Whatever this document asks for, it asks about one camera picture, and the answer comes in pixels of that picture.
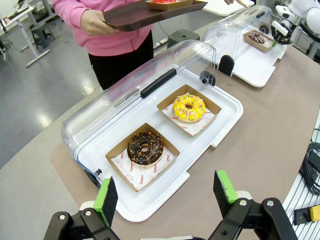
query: yellow connector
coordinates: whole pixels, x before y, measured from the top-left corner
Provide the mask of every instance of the yellow connector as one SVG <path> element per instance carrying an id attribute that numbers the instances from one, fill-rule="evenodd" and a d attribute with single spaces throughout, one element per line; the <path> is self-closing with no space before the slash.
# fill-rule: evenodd
<path id="1" fill-rule="evenodd" d="M 310 215 L 312 222 L 320 220 L 320 205 L 310 207 Z"/>

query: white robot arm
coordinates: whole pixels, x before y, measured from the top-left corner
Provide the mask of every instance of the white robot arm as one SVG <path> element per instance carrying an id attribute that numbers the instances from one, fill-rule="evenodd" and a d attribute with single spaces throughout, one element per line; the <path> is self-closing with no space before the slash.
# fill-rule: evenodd
<path id="1" fill-rule="evenodd" d="M 272 36 L 279 44 L 291 44 L 291 36 L 303 19 L 315 33 L 320 34 L 320 4 L 318 0 L 292 0 L 287 6 L 276 6 L 276 11 L 284 17 L 281 23 L 273 21 Z"/>

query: food on tray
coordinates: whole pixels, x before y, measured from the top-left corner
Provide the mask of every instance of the food on tray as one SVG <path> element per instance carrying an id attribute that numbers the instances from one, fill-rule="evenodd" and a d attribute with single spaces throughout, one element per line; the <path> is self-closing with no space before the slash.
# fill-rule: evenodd
<path id="1" fill-rule="evenodd" d="M 152 0 L 154 4 L 171 4 L 175 2 L 177 2 L 177 0 Z"/>
<path id="2" fill-rule="evenodd" d="M 158 134 L 143 131 L 134 135 L 128 143 L 127 153 L 130 160 L 147 166 L 159 160 L 164 152 L 164 144 Z"/>
<path id="3" fill-rule="evenodd" d="M 185 94 L 174 100 L 173 112 L 181 121 L 194 123 L 203 117 L 206 112 L 206 105 L 200 97 Z"/>
<path id="4" fill-rule="evenodd" d="M 251 40 L 253 40 L 259 44 L 264 44 L 266 42 L 265 38 L 256 32 L 249 32 L 247 34 L 247 36 L 248 36 L 248 38 L 250 38 Z"/>

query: donut hole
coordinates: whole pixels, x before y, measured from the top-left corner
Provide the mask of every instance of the donut hole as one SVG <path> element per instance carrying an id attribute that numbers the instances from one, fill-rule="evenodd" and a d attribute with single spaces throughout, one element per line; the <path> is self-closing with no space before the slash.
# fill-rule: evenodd
<path id="1" fill-rule="evenodd" d="M 187 103 L 187 104 L 185 105 L 185 107 L 186 107 L 187 109 L 192 109 L 192 108 L 193 108 L 192 105 L 189 104 L 189 103 Z"/>
<path id="2" fill-rule="evenodd" d="M 140 146 L 140 150 L 141 152 L 147 152 L 149 151 L 149 144 L 148 143 L 144 143 Z"/>

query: yellow frosted donut with sprinkles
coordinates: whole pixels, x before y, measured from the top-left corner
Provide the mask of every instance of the yellow frosted donut with sprinkles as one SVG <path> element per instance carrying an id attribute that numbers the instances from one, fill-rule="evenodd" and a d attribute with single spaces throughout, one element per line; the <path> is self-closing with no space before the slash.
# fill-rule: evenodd
<path id="1" fill-rule="evenodd" d="M 174 100 L 172 110 L 181 121 L 195 123 L 205 114 L 206 105 L 200 97 L 185 94 Z"/>

